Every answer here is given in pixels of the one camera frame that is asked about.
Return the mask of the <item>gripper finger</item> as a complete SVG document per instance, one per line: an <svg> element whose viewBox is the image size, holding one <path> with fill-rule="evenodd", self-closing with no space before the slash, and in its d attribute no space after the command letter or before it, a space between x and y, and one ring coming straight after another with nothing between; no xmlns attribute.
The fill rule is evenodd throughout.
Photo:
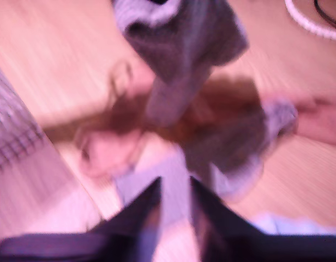
<svg viewBox="0 0 336 262"><path fill-rule="evenodd" d="M92 228L107 238L105 261L152 261L160 227L161 177L111 219Z"/></svg>
<svg viewBox="0 0 336 262"><path fill-rule="evenodd" d="M261 232L190 177L192 226L201 261L267 261L256 242Z"/></svg>

